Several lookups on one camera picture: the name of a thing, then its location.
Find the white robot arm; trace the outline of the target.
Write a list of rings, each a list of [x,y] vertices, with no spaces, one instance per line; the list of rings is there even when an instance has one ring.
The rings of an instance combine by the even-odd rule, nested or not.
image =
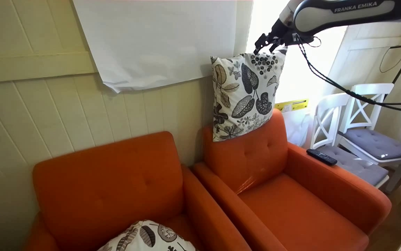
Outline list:
[[[269,45],[311,43],[324,29],[382,20],[401,20],[401,0],[290,0],[253,52]]]

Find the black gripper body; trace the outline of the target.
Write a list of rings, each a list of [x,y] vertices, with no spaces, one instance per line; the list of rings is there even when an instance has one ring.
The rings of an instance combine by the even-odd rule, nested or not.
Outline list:
[[[263,44],[278,45],[278,44],[299,44],[299,43],[311,43],[313,37],[311,34],[302,34],[297,31],[294,27],[287,26],[284,22],[277,19],[272,26],[272,30],[263,36]]]

